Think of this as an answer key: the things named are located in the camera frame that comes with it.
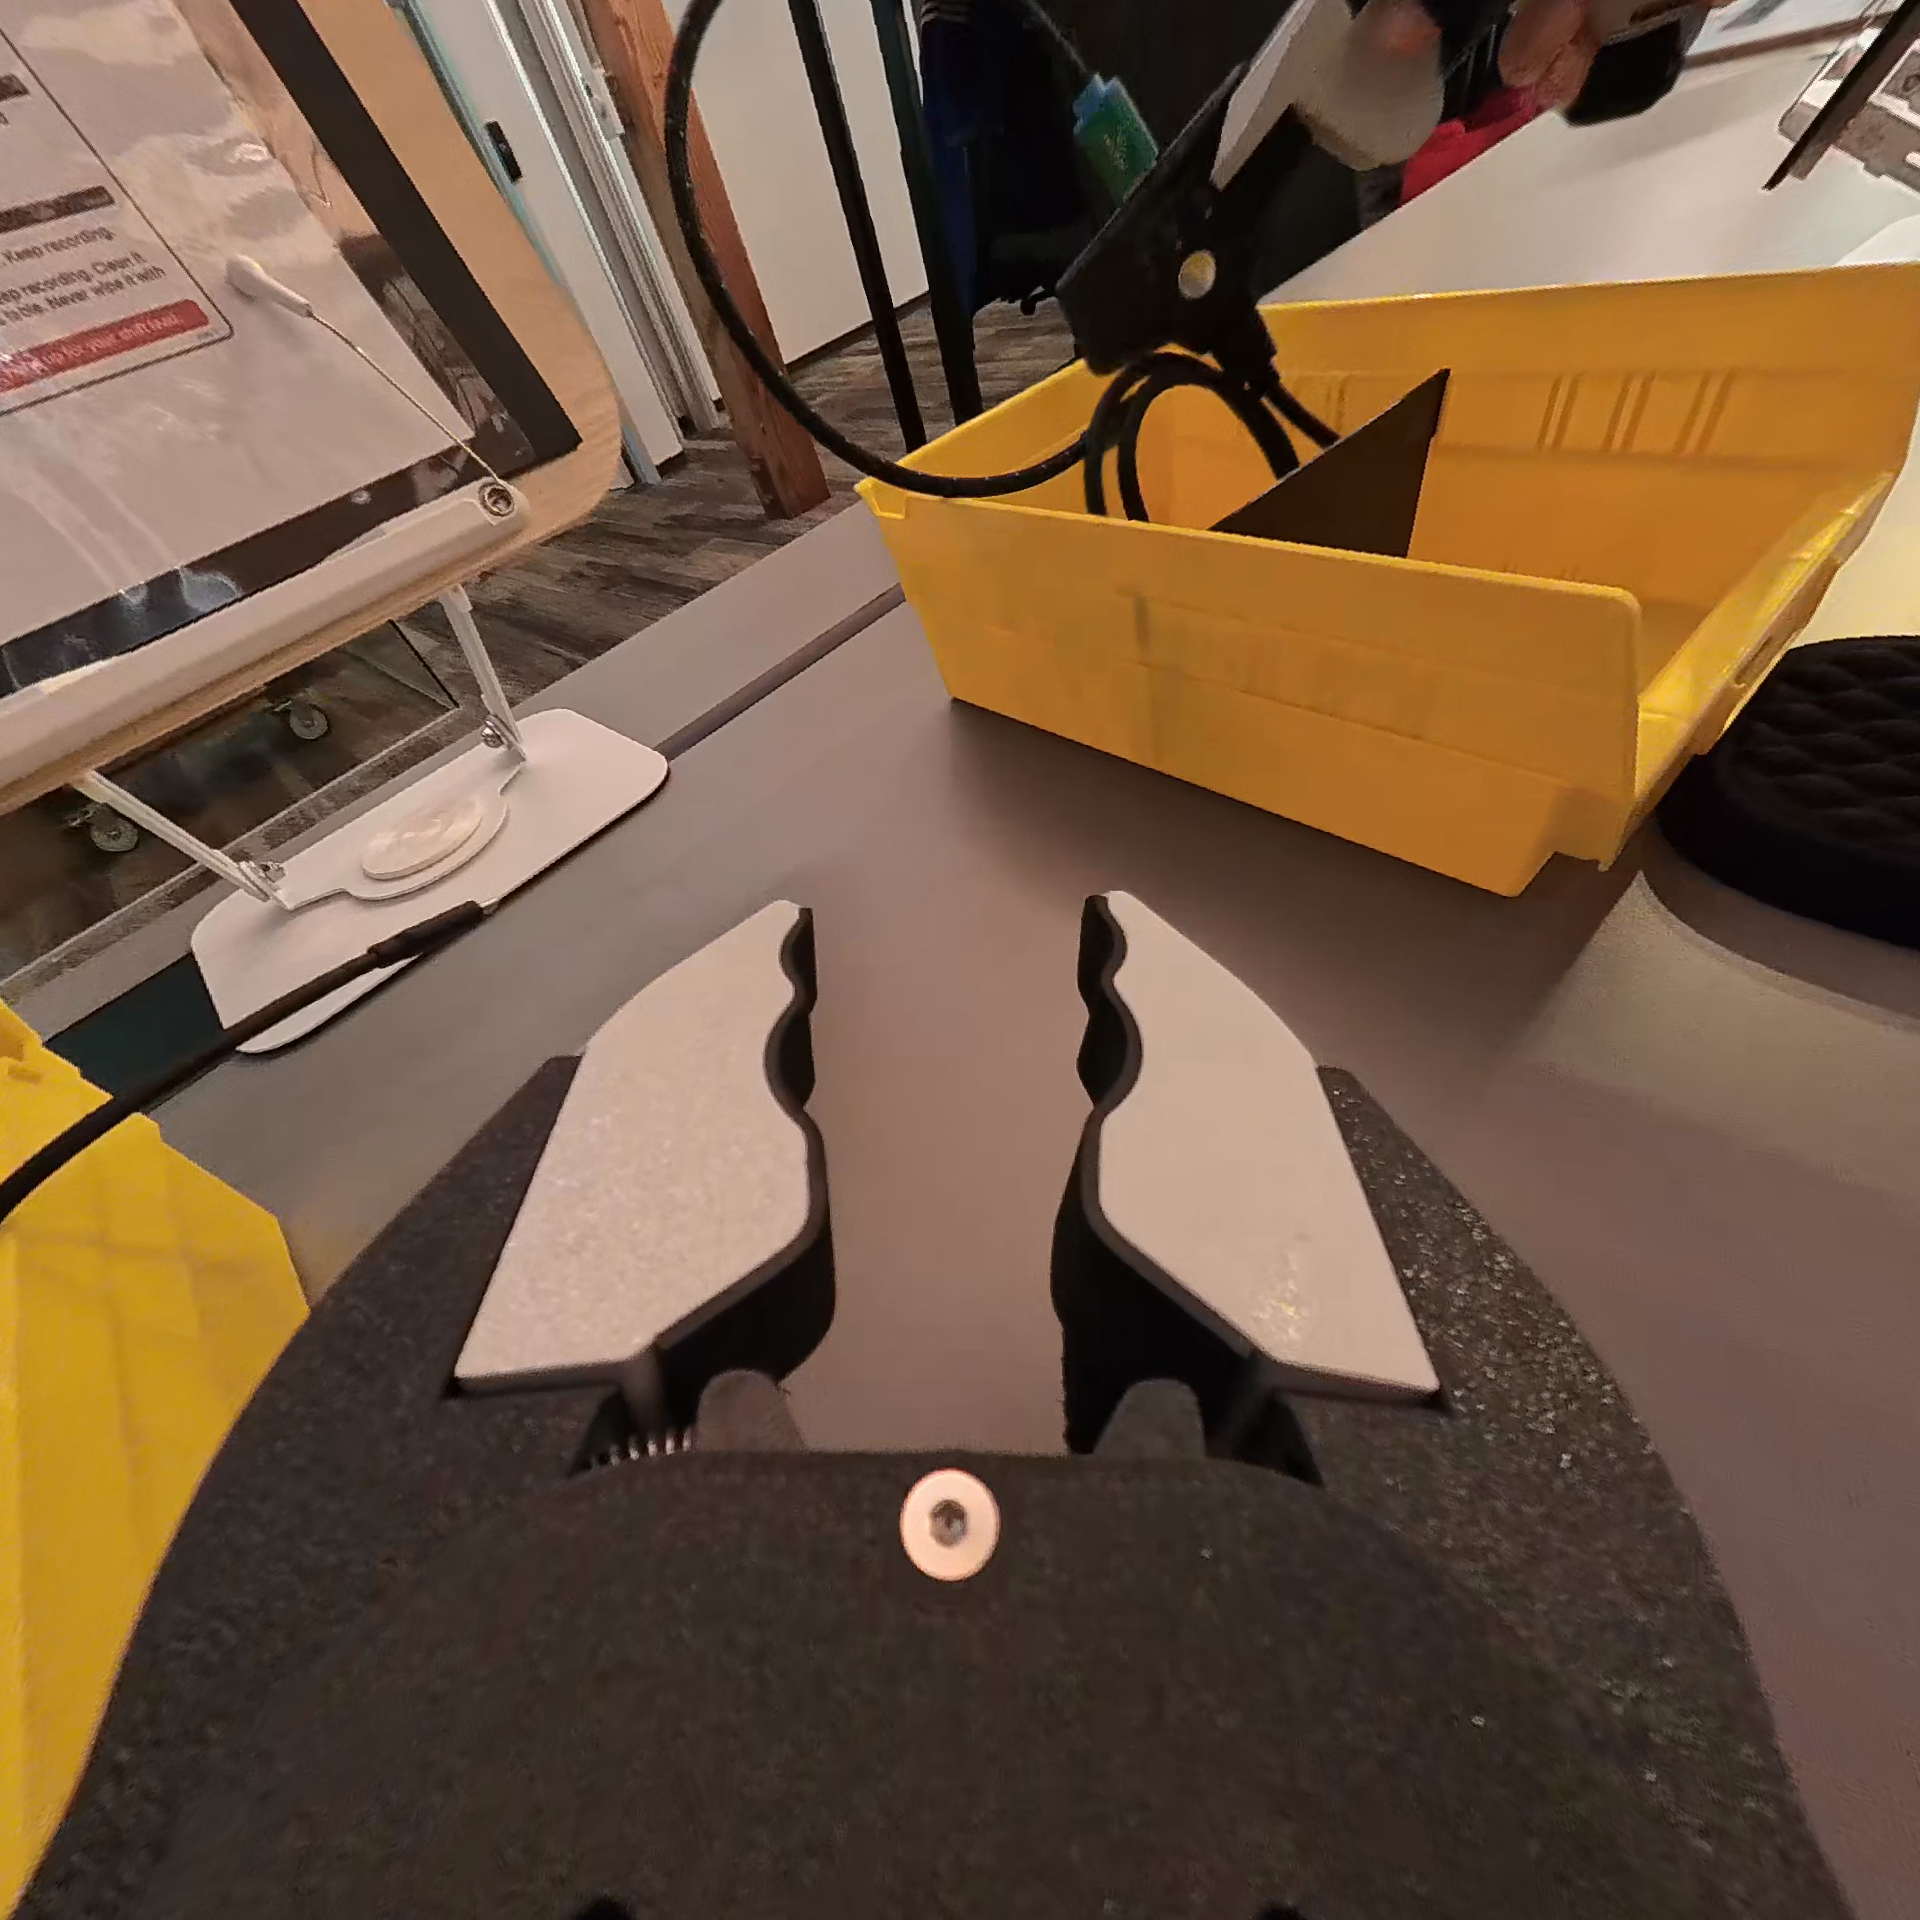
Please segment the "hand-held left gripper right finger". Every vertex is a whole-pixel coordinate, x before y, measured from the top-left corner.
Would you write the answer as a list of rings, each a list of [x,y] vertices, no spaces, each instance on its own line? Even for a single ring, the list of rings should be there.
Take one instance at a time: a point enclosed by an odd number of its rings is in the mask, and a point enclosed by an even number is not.
[[[1297,1400],[1440,1413],[1441,1376],[1309,1046],[1134,894],[1082,903],[1087,1115],[1052,1228],[1066,1447],[1184,1389],[1204,1447],[1309,1447]]]

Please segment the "wooden instruction board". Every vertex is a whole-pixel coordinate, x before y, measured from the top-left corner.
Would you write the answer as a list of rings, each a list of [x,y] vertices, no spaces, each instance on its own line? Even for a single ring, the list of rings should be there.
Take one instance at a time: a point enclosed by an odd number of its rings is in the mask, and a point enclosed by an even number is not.
[[[566,529],[617,458],[389,3],[3,4],[3,811]]]

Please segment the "black bin divider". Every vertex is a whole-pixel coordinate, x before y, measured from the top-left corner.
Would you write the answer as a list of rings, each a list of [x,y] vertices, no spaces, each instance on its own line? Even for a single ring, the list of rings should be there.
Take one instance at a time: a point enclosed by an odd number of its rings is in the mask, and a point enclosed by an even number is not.
[[[1447,379],[1447,370],[1431,373],[1373,420],[1219,517],[1212,529],[1362,556],[1407,556]]]

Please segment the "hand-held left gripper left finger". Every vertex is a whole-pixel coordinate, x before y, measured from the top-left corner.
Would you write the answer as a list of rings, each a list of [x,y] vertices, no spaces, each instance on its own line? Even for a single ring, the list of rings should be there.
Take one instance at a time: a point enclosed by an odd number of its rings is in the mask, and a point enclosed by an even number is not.
[[[693,1413],[830,1322],[809,908],[772,900],[587,1039],[455,1357],[467,1395],[611,1386]]]

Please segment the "white board stand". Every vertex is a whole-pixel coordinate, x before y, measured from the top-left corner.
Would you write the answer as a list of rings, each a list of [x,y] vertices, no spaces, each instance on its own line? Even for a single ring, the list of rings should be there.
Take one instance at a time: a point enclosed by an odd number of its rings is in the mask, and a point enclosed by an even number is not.
[[[304,850],[237,859],[101,771],[78,780],[79,796],[225,881],[191,951],[216,1020],[246,1024],[241,1052],[315,1032],[413,959],[398,951],[407,930],[464,903],[495,908],[666,778],[665,753],[574,708],[514,717],[464,587],[437,604],[481,701],[477,738]]]

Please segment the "black HDMI switch with cable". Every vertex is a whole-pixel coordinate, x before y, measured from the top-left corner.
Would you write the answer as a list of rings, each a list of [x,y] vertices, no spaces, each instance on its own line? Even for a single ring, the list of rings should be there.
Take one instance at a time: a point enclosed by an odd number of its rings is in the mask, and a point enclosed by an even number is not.
[[[398,964],[407,964],[420,956],[428,956],[447,947],[452,939],[464,935],[487,915],[492,915],[487,903],[455,903],[441,915],[428,915],[420,923],[397,930],[394,935],[362,947],[359,954],[320,972],[304,987],[285,994],[276,994],[265,1006],[252,1011],[250,1015],[221,1029],[216,1036],[210,1036],[180,1061],[145,1076],[127,1091],[107,1096],[101,1105],[89,1109],[82,1118],[72,1121],[61,1131],[57,1131],[40,1146],[34,1146],[19,1164],[13,1164],[3,1176],[3,1222],[7,1222],[7,1215],[37,1185],[43,1185],[61,1164],[69,1164],[86,1146],[107,1139],[107,1131],[113,1131],[124,1121],[152,1112],[152,1105],[168,1099],[176,1091],[194,1085],[194,1078],[221,1066],[225,1058],[241,1052],[243,1042],[250,1042],[252,1036],[274,1032],[285,1020],[306,1012],[320,999],[335,994],[352,982],[371,978],[376,972],[394,972]]]

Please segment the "black quilted pad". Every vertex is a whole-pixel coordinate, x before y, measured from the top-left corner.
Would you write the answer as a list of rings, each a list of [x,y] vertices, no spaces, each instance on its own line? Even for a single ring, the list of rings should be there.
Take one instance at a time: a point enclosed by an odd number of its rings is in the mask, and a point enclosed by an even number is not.
[[[1653,830],[1643,878],[1696,935],[1917,1015],[1917,638],[1792,645]]]

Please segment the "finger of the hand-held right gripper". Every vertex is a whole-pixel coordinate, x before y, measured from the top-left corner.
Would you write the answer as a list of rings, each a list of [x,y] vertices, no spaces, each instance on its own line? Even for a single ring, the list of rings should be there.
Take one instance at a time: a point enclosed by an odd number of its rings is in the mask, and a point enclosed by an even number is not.
[[[1289,3],[1233,84],[1212,154],[1224,189],[1292,107],[1331,94],[1351,39],[1348,3]]]

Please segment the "wooden post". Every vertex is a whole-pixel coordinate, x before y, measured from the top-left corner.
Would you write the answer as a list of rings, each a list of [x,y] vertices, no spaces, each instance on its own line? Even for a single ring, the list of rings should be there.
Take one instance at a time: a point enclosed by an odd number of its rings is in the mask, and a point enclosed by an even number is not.
[[[735,350],[721,319],[713,313],[675,227],[665,164],[665,79],[675,36],[674,19],[660,3],[580,3],[580,13],[595,61],[611,86],[629,167],[656,219],[665,258],[678,282],[756,499],[772,517],[798,517],[827,499],[818,449],[802,422],[774,404],[774,395],[762,389],[747,361]],[[686,160],[707,246],[727,280],[735,310],[753,326],[753,340],[768,358],[778,358],[774,326],[698,107],[686,110]]]

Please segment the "red cloth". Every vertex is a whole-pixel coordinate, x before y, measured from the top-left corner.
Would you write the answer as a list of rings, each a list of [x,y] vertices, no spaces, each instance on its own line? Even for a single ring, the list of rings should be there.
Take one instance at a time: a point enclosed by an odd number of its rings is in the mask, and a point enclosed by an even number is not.
[[[1495,148],[1515,131],[1525,128],[1547,107],[1550,98],[1538,86],[1495,86],[1479,94],[1465,110],[1441,119],[1403,160],[1398,206],[1407,206],[1441,177],[1452,177],[1479,154]]]

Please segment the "person's right hand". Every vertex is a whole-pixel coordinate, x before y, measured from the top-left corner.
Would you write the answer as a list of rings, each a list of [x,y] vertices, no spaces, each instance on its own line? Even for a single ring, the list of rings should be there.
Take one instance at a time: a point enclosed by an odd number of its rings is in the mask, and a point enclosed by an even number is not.
[[[1600,46],[1588,3],[1500,3],[1504,27],[1495,45],[1500,86],[1522,92],[1538,107],[1568,107]],[[1441,24],[1437,3],[1362,3],[1357,27],[1371,51],[1391,55],[1434,55],[1447,64],[1465,28]]]

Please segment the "yellow plastic bin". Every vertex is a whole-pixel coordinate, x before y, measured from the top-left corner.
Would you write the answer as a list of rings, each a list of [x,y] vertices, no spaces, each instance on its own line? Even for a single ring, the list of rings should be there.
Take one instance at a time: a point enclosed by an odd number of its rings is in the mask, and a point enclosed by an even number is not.
[[[3,1219],[4,1910],[204,1467],[304,1318],[276,1219],[143,1115]]]
[[[1270,303],[1339,428],[1447,373],[1407,556],[1230,535],[1219,398],[1069,470],[857,492],[948,695],[1515,896],[1608,863],[1805,628],[1908,464],[1917,261]]]

